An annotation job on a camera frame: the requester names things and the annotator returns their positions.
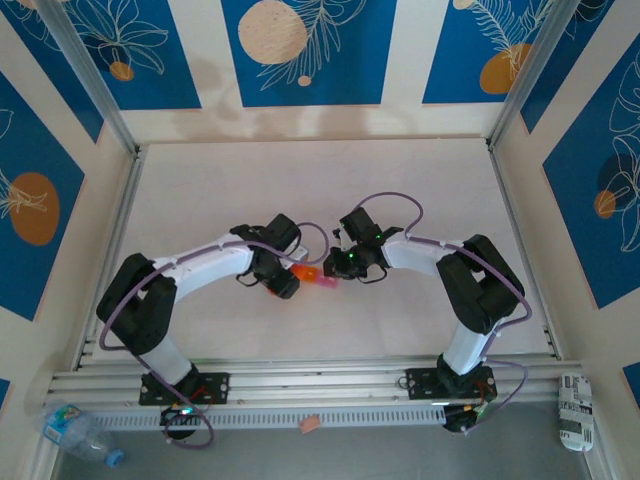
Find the orange pink pill organizer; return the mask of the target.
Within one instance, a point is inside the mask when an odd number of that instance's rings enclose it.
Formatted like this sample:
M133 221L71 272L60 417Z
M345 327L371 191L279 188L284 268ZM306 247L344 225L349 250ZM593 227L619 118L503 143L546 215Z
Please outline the orange pink pill organizer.
M322 270L313 266L294 264L291 267L292 273L304 283L309 283L325 288L336 289L339 279L335 277L327 277Z

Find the black control board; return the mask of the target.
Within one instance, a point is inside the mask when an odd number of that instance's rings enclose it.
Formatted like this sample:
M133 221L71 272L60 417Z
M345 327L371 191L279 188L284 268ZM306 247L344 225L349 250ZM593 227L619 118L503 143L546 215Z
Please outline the black control board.
M170 406L160 414L160 427L169 442L186 440L200 424L201 416L194 407Z
M467 435L482 422L489 404L452 405L444 407L445 423L443 427L451 433Z

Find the clear plastic water bottle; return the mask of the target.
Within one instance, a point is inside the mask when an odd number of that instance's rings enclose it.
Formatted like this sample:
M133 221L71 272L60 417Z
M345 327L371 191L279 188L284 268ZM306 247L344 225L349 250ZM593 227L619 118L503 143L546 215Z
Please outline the clear plastic water bottle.
M45 405L33 422L42 437L82 460L115 468L125 457L98 419L71 402Z

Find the newspaper wrapped package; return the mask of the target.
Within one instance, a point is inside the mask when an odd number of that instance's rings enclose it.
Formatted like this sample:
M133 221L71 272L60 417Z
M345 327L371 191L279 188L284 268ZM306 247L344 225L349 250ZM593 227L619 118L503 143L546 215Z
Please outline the newspaper wrapped package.
M563 373L558 390L559 437L565 448L589 452L594 445L595 418L590 381L582 374Z

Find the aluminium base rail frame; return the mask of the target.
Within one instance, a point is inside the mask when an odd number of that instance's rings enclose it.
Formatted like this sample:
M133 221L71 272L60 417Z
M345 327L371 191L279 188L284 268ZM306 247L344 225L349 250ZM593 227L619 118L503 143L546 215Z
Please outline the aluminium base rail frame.
M228 409L405 405L398 384L409 368L433 367L433 356L316 360L211 360L203 373L230 376ZM559 377L581 373L576 360L546 355L498 355L491 368L499 396L551 400ZM132 361L86 361L76 371L56 372L46 402L69 401L88 410L132 410L138 405L143 369Z

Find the aluminium table side rail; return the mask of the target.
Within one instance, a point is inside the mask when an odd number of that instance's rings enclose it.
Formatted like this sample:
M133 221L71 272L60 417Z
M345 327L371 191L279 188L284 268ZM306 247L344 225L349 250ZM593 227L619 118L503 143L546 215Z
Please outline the aluminium table side rail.
M555 360L562 360L562 347L558 344L555 328L549 318L549 309L547 303L540 293L538 282L535 278L529 256L525 249L521 225L518 219L514 201L512 200L512 195L508 183L506 181L504 168L502 167L497 154L492 150L489 150L489 158L491 160L495 177L502 195L503 203L509 217L514 240L517 246L518 255L522 263L524 277L526 278L526 280L522 281L522 283L525 287L526 299L532 308L530 321L536 323L538 325L538 329L543 333L545 341L547 342L547 350L549 351L548 355Z
M85 320L82 324L82 329L72 356L70 364L71 371L76 371L82 366L85 347L95 342L96 332L99 330L101 324L101 321L97 317L96 309L116 269L118 255L131 215L148 148L148 145L141 145L137 148L132 166L127 172L126 182L124 183L117 209L115 210L115 216L108 231L107 248L97 278L95 291L87 309Z

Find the blue floral wall poster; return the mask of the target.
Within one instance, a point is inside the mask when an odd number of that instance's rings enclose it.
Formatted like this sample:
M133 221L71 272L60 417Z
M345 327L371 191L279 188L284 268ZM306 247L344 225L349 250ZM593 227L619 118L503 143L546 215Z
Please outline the blue floral wall poster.
M425 104L501 102L555 0L450 0Z
M580 0L520 114L531 134L614 0Z
M0 12L96 144L104 119L36 10L33 0L0 0Z
M596 305L640 288L640 44L543 164Z
M221 0L246 108L377 105L397 0Z
M122 110L201 107L167 0L63 4Z
M33 321L84 173L0 73L0 307Z

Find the aluminium corner post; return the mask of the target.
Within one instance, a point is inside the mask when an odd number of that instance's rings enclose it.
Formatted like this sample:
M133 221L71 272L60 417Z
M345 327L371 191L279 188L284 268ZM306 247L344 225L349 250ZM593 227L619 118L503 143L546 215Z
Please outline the aluminium corner post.
M139 145L134 140L113 95L71 20L65 13L63 6L57 0L33 1L49 33L92 103L111 128L121 146L132 158L136 158L139 153Z
M528 99L579 2L580 0L554 0L551 5L549 16L541 25L539 34L487 137L490 153L499 146L504 134Z

